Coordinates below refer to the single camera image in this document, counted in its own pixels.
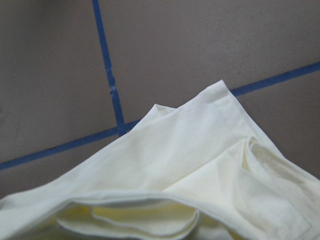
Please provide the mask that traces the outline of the cream long-sleeve cat shirt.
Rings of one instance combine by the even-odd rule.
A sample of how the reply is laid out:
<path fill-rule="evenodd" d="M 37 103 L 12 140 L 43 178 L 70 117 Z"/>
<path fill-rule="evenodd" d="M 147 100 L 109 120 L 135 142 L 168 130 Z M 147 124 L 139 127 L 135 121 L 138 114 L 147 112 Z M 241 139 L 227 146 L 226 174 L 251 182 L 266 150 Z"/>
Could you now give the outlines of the cream long-sleeve cat shirt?
<path fill-rule="evenodd" d="M 3 240 L 317 240 L 320 182 L 223 81 L 43 186 L 0 201 Z"/>

